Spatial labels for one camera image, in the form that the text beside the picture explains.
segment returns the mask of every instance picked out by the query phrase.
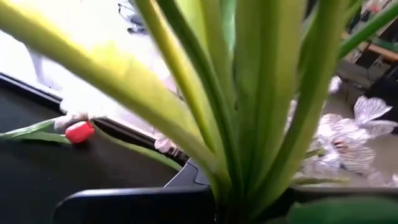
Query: green leaf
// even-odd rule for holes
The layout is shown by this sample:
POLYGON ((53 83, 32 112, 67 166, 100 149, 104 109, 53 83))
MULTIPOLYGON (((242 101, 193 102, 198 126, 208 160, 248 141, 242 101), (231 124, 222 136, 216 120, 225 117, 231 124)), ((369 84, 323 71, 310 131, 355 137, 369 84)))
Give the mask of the green leaf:
POLYGON ((44 131, 36 131, 33 133, 22 134, 15 136, 13 138, 9 138, 8 140, 13 140, 13 141, 39 140, 39 141, 50 141, 50 142, 71 144, 71 142, 65 137, 64 134, 46 133, 44 131))
POLYGON ((205 54, 208 55, 205 21, 203 18, 203 11, 199 10, 201 7, 200 1, 201 0, 175 0, 175 4, 182 17, 186 20, 187 26, 189 26, 193 35, 197 38, 201 48, 205 54))
POLYGON ((346 184, 349 179, 346 178, 317 178, 317 177, 297 177, 293 178, 292 183, 296 185, 308 185, 308 184, 325 184, 325 183, 335 183, 335 184, 346 184))
POLYGON ((232 55, 235 46, 236 0, 220 0, 220 8, 224 37, 226 39, 229 53, 232 55))
POLYGON ((232 107, 236 93, 231 75, 235 0, 175 0, 187 26, 212 62, 221 89, 232 107))
POLYGON ((174 80, 182 90, 184 100, 190 107, 206 145, 217 153, 220 167, 227 169, 226 159, 223 154, 223 143, 214 114, 201 82, 185 52, 180 47, 178 39, 175 38, 164 20, 156 1, 135 0, 135 3, 139 7, 147 27, 162 52, 174 80))
POLYGON ((329 198, 292 207, 289 224, 398 223, 398 203, 376 197, 329 198))
POLYGON ((233 105, 236 99, 236 92, 234 89, 232 76, 232 56, 230 44, 227 43, 224 30, 234 24, 231 24, 228 19, 232 19, 233 1, 226 0, 201 0, 201 7, 203 13, 203 20, 206 30, 206 43, 209 52, 210 60, 213 64, 215 73, 220 81, 220 87, 226 98, 228 108, 233 110, 233 105))
POLYGON ((39 123, 30 125, 28 127, 19 128, 19 129, 15 129, 13 131, 8 131, 6 133, 2 133, 2 134, 0 134, 0 139, 13 139, 13 138, 15 139, 18 136, 22 136, 22 135, 34 133, 36 131, 44 130, 46 128, 53 126, 54 120, 55 120, 55 118, 52 118, 52 119, 48 119, 48 120, 41 121, 39 123))
POLYGON ((315 23, 316 38, 309 52, 312 62, 308 64, 302 78, 292 124, 269 175, 254 194, 253 200, 257 203, 253 202, 253 217, 274 202, 291 183, 293 174, 301 165, 312 142, 328 94, 328 84, 337 63, 340 35, 345 26, 341 14, 345 11, 347 2, 323 0, 318 3, 319 14, 323 16, 315 23))
POLYGON ((350 53, 358 44, 368 39, 376 31, 386 25, 389 21, 398 16, 398 2, 392 3, 392 6, 378 13, 373 19, 365 23, 358 31, 351 34, 344 40, 340 46, 339 57, 343 58, 350 53))
POLYGON ((130 150, 136 151, 136 152, 138 152, 138 153, 140 153, 140 154, 142 154, 144 156, 147 156, 147 157, 149 157, 151 159, 154 159, 154 160, 156 160, 158 162, 161 162, 161 163, 163 163, 163 164, 165 164, 165 165, 167 165, 167 166, 169 166, 169 167, 171 167, 173 169, 176 169, 176 170, 180 170, 181 169, 181 166, 178 163, 176 163, 172 159, 169 159, 168 157, 162 155, 161 153, 155 152, 155 151, 153 151, 151 149, 147 149, 147 148, 144 148, 144 147, 141 147, 141 146, 137 146, 135 144, 131 144, 131 143, 122 141, 122 140, 117 139, 117 138, 114 138, 114 137, 106 134, 103 130, 101 130, 99 127, 97 127, 97 125, 95 125, 95 133, 99 134, 100 136, 106 138, 107 140, 109 140, 109 141, 111 141, 111 142, 113 142, 115 144, 118 144, 118 145, 120 145, 122 147, 125 147, 127 149, 130 149, 130 150))
POLYGON ((288 224, 288 223, 285 217, 280 217, 280 218, 271 219, 265 222, 265 224, 288 224))
MULTIPOLYGON (((301 25, 305 10, 305 1, 303 0, 258 2, 260 2, 259 6, 254 5, 255 7, 246 13, 254 14, 254 19, 258 17, 261 21, 259 27, 250 25, 251 29, 260 29, 260 45, 257 46, 260 48, 259 71, 253 75, 238 74, 247 82, 242 89, 248 89, 250 85, 257 89, 254 95, 247 94, 249 98, 253 98, 251 100, 254 103, 251 106, 252 114, 240 114, 240 116, 252 119, 249 124, 253 125, 253 127, 249 127, 253 129, 253 132, 242 130, 249 131, 244 134, 253 135, 254 138, 252 146, 254 150, 250 164, 245 163, 251 167, 248 174, 250 175, 248 182, 250 197, 253 196, 252 193, 259 190, 267 177, 284 138, 285 126, 281 124, 286 123, 290 101, 295 94, 295 73, 299 62, 301 25)), ((247 1, 238 1, 238 10, 242 4, 246 3, 247 1)), ((251 20, 241 22, 247 25, 251 23, 251 20)), ((244 31, 237 27, 238 32, 240 35, 244 31)), ((251 38, 247 37, 246 41, 251 42, 251 38)), ((239 51, 237 51, 236 58, 245 61, 252 59, 252 57, 243 58, 239 55, 245 50, 238 47, 240 44, 241 39, 237 39, 236 46, 239 51)), ((244 148, 250 139, 241 138, 240 140, 240 146, 244 148)))
POLYGON ((242 181, 239 175, 239 163, 237 163, 237 147, 231 114, 233 109, 228 104, 211 62, 200 47, 197 38, 174 1, 158 0, 157 2, 200 77, 223 140, 224 153, 228 162, 228 170, 230 171, 229 175, 233 185, 240 186, 242 181))
POLYGON ((113 21, 120 17, 94 17, 79 4, 68 8, 73 9, 72 17, 63 17, 62 12, 71 11, 52 8, 62 4, 69 3, 0 0, 0 29, 155 124, 201 165, 210 182, 217 185, 213 177, 219 164, 203 142, 192 114, 156 74, 126 50, 130 48, 126 44, 131 37, 113 21))

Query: white flower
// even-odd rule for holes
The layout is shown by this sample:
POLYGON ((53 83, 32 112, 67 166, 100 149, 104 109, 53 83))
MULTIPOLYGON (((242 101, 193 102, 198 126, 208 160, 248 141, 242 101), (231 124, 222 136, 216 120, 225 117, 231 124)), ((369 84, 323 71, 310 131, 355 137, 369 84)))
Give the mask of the white flower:
POLYGON ((77 121, 87 121, 107 117, 104 108, 96 100, 81 98, 66 98, 61 101, 60 110, 65 116, 58 117, 54 129, 64 128, 77 121))

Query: plant stem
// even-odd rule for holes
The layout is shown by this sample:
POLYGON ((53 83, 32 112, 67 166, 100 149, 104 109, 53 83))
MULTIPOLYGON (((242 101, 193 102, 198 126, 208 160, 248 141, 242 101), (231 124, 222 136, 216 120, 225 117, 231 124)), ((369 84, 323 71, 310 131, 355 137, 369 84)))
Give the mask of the plant stem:
POLYGON ((359 31, 352 34, 348 39, 344 40, 340 46, 339 58, 343 58, 350 53, 358 44, 365 41, 380 28, 385 26, 389 21, 398 16, 398 3, 393 4, 390 8, 380 12, 374 19, 367 22, 359 31))

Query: red bead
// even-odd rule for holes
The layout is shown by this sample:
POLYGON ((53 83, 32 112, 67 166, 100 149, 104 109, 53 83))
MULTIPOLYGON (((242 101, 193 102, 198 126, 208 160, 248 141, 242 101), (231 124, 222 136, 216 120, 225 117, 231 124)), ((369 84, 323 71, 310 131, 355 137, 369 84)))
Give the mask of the red bead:
POLYGON ((65 131, 65 137, 73 144, 86 141, 94 134, 94 127, 89 121, 80 121, 65 131))

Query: green stem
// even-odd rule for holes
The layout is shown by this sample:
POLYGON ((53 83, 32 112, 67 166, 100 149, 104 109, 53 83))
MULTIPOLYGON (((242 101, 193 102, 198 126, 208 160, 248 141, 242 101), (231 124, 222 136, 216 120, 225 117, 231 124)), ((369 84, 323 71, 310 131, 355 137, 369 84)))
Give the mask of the green stem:
POLYGON ((115 144, 118 144, 118 145, 120 145, 122 147, 125 147, 127 149, 130 149, 132 151, 136 151, 136 152, 138 152, 138 153, 140 153, 140 154, 142 154, 144 156, 147 156, 147 157, 149 157, 151 159, 154 159, 154 160, 156 160, 158 162, 161 162, 161 163, 163 163, 163 164, 165 164, 165 165, 167 165, 167 166, 169 166, 169 167, 171 167, 171 168, 173 168, 175 170, 180 170, 181 169, 181 166, 178 163, 176 163, 173 160, 165 157, 161 153, 155 152, 155 151, 153 151, 151 149, 147 149, 147 148, 144 148, 144 147, 137 146, 135 144, 124 142, 124 141, 122 141, 120 139, 117 139, 117 138, 114 138, 114 137, 106 134, 103 130, 101 130, 96 125, 95 125, 95 132, 98 133, 100 136, 106 138, 107 140, 109 140, 109 141, 111 141, 111 142, 113 142, 115 144))
POLYGON ((393 4, 390 8, 385 9, 375 16, 371 21, 367 22, 360 30, 352 34, 348 39, 344 40, 340 45, 339 58, 345 57, 356 46, 367 38, 372 36, 380 28, 385 26, 389 21, 398 16, 398 3, 393 4))

